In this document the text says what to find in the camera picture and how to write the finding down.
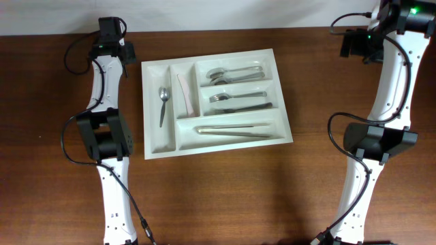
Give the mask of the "small metal teaspoon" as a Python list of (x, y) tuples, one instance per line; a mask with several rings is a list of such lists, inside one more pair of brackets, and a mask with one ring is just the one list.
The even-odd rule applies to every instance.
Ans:
[(170, 91), (165, 87), (161, 87), (159, 89), (159, 98), (162, 100), (161, 114), (160, 114), (160, 119), (159, 119), (159, 127), (162, 128), (163, 123), (164, 123), (165, 113), (166, 113), (166, 103), (171, 98)]
[(127, 72), (126, 65), (123, 65), (123, 73), (125, 74), (125, 78), (128, 79), (129, 75), (128, 75), (128, 72)]

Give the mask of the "white plastic knife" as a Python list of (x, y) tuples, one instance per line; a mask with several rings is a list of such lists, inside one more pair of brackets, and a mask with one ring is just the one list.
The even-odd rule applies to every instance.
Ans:
[(178, 81), (181, 85), (182, 88), (182, 92), (183, 92), (183, 97), (185, 100), (185, 106), (186, 106), (186, 111), (187, 111), (187, 116), (189, 118), (195, 117), (195, 112), (191, 103), (191, 98), (190, 98), (190, 88), (189, 85), (187, 83), (187, 80), (185, 79), (185, 77), (182, 74), (178, 74), (177, 75)]

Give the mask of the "large metal spoon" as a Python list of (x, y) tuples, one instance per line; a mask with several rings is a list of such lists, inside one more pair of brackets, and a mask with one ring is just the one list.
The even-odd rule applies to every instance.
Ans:
[(217, 85), (223, 85), (223, 84), (232, 84), (232, 83), (239, 82), (242, 80), (250, 80), (250, 79), (254, 79), (254, 78), (263, 78), (264, 76), (265, 76), (265, 73), (263, 71), (259, 71), (257, 73), (251, 73), (251, 74), (245, 75), (245, 76), (234, 77), (234, 78), (228, 78), (225, 76), (221, 76), (219, 78), (215, 78), (212, 81), (210, 81), (210, 85), (217, 86)]
[(222, 76), (225, 73), (228, 72), (236, 72), (236, 71), (262, 71), (262, 66), (250, 66), (250, 67), (242, 67), (237, 69), (226, 69), (224, 67), (217, 67), (214, 69), (209, 70), (206, 73), (206, 78), (214, 79)]

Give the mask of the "metal fork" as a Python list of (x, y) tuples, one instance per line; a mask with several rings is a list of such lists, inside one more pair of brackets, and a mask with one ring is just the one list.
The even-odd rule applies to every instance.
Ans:
[(219, 93), (216, 95), (213, 95), (209, 98), (210, 103), (218, 102), (218, 101), (225, 101), (229, 99), (239, 99), (239, 98), (246, 98), (246, 97), (266, 97), (267, 92), (261, 91), (256, 93), (247, 93), (242, 95), (229, 95), (227, 93)]
[(216, 109), (214, 110), (213, 114), (232, 114), (232, 113), (238, 113), (238, 112), (246, 112), (246, 111), (253, 111), (253, 110), (263, 110), (263, 109), (269, 109), (273, 106), (272, 103), (263, 103), (259, 105), (253, 105), (245, 108), (228, 108), (228, 109)]

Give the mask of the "metal kitchen tongs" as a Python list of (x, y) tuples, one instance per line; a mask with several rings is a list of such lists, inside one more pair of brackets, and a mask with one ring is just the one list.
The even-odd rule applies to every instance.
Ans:
[(224, 135), (235, 137), (260, 137), (269, 138), (271, 133), (258, 131), (259, 128), (268, 127), (269, 124), (251, 125), (215, 125), (196, 127), (195, 131), (200, 135)]

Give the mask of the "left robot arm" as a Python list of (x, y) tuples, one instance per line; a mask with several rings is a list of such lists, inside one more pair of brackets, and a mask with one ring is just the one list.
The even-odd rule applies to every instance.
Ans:
[(137, 244), (127, 193), (131, 132), (118, 109), (119, 82), (127, 61), (126, 24), (118, 17), (98, 20), (89, 58), (93, 89), (86, 112), (76, 119), (88, 156), (97, 163), (102, 184), (107, 245)]

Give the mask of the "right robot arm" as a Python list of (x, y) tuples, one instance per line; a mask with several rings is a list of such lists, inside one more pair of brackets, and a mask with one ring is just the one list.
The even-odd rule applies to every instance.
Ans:
[(358, 55), (363, 63), (381, 63), (375, 102), (367, 118), (350, 113), (343, 144), (347, 173), (334, 222), (313, 244), (364, 244), (364, 224), (373, 190), (384, 165), (412, 148), (411, 100), (422, 56), (435, 32), (434, 1), (378, 1), (362, 13), (365, 29), (348, 29), (341, 56)]

